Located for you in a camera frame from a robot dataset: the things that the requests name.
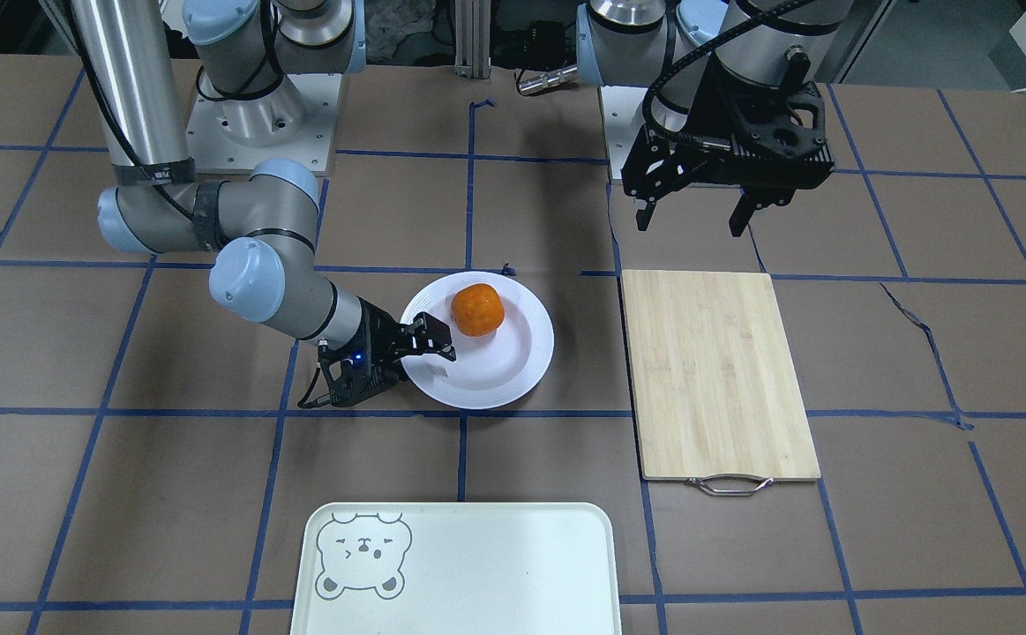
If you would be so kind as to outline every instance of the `brown table surface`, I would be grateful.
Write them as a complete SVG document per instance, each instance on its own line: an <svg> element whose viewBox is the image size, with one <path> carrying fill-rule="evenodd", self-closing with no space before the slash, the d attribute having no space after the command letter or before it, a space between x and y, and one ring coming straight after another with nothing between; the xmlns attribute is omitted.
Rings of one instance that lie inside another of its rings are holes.
<svg viewBox="0 0 1026 635"><path fill-rule="evenodd" d="M500 410L403 386L306 413L312 350L219 309L209 257L97 234L113 182L76 59L0 56L0 632L286 632L316 507L464 500L605 510L628 635L1025 634L1026 97L826 96L838 173L734 240L727 190L634 229L594 89L351 77L319 269L397 314L508 262L556 354ZM640 479L623 267L774 276L821 481Z"/></svg>

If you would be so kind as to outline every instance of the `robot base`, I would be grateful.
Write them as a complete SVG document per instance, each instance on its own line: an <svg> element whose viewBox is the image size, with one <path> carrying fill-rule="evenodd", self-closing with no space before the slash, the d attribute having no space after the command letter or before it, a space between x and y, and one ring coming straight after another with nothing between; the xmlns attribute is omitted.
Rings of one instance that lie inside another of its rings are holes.
<svg viewBox="0 0 1026 635"><path fill-rule="evenodd" d="M236 144L219 124L214 104L204 97L195 100L191 120L187 122L187 148L191 150L191 157L195 158L197 172L250 173L260 162L282 157L307 165L318 176L328 175L343 76L339 73L318 73L287 77L305 97L307 117L302 129L286 144L267 148Z"/></svg>

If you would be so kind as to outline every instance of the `orange fruit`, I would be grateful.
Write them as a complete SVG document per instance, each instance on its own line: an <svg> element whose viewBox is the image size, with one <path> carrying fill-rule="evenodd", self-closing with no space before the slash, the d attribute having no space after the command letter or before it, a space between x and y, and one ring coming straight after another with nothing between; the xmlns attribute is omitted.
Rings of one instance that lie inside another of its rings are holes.
<svg viewBox="0 0 1026 635"><path fill-rule="evenodd" d="M449 305L453 322L467 336L486 336L505 321L505 306L497 289L484 284L465 286Z"/></svg>

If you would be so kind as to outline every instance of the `white plate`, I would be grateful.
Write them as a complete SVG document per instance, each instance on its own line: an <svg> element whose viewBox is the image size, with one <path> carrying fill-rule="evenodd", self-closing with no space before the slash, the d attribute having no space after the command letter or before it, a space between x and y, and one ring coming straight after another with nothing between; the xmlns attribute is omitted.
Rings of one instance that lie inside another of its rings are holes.
<svg viewBox="0 0 1026 635"><path fill-rule="evenodd" d="M479 282L500 294L505 322L487 336L465 336L450 317L450 302ZM552 362L552 318L540 299L513 278L487 271L439 278L416 294L400 322L410 323L423 311L449 325L457 361L421 355L404 357L403 367L419 390L445 405L483 410L515 401L538 385Z"/></svg>
<svg viewBox="0 0 1026 635"><path fill-rule="evenodd" d="M330 503L305 525L291 635L619 635L589 503Z"/></svg>

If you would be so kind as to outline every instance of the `orange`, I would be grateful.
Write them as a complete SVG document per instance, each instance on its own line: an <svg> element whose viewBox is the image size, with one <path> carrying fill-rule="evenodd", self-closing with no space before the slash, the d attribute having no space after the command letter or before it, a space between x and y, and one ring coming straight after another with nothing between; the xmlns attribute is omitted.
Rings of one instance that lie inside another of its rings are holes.
<svg viewBox="0 0 1026 635"><path fill-rule="evenodd" d="M505 321L500 294L484 282L460 290L450 302L449 312L462 333L471 338L485 336Z"/></svg>

